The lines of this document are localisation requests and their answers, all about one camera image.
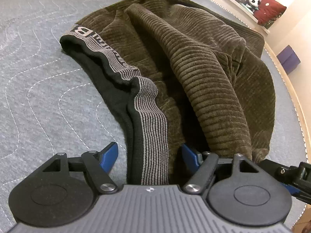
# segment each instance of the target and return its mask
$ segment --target purple box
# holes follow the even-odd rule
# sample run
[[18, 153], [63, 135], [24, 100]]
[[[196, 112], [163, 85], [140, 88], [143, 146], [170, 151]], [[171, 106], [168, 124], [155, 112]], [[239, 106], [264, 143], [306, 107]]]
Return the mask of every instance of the purple box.
[[289, 45], [279, 53], [277, 58], [287, 74], [293, 71], [300, 64], [300, 59]]

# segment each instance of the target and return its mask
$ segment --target stuffed animal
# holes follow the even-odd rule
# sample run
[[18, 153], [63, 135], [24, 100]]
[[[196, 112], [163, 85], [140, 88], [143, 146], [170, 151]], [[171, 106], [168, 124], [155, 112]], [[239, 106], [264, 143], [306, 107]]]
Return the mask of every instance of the stuffed animal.
[[260, 5], [260, 1], [259, 0], [246, 0], [244, 4], [251, 11], [255, 12], [256, 10], [258, 10], [258, 6]]

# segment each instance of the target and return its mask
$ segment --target ribbed fabric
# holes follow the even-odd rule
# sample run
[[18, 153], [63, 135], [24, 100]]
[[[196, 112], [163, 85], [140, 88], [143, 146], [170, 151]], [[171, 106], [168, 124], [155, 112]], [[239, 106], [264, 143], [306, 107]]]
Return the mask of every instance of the ribbed fabric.
[[189, 0], [124, 0], [77, 24], [157, 87], [171, 178], [182, 172], [177, 152], [184, 142], [222, 157], [242, 153], [259, 162], [267, 155], [275, 92], [259, 58], [260, 34]]

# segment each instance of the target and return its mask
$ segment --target ribbed gray surface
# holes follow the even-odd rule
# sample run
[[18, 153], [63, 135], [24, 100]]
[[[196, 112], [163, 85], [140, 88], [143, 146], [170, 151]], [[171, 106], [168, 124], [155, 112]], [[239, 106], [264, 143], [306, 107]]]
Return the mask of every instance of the ribbed gray surface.
[[[76, 21], [120, 0], [1, 1], [0, 232], [6, 232], [15, 224], [7, 204], [10, 191], [53, 152], [79, 156], [88, 148], [100, 151], [114, 139], [125, 148], [125, 141], [86, 73], [61, 52], [58, 43]], [[209, 0], [193, 1], [241, 23]], [[306, 158], [295, 109], [265, 51], [262, 60], [270, 69], [276, 90], [276, 122], [268, 157], [298, 165]], [[119, 148], [112, 178], [122, 183], [126, 152]], [[302, 202], [293, 200], [288, 227], [303, 208]]]
[[50, 229], [18, 224], [11, 233], [290, 233], [281, 224], [244, 228], [214, 215], [198, 195], [177, 186], [128, 186], [116, 194], [102, 195], [85, 217]]

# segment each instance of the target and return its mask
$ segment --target red pillow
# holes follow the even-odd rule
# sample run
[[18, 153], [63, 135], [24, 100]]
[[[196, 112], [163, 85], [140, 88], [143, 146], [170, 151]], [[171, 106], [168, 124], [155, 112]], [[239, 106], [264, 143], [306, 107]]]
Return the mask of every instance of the red pillow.
[[258, 19], [259, 25], [266, 24], [272, 18], [284, 13], [286, 7], [276, 0], [260, 0], [258, 10], [254, 12], [254, 17]]

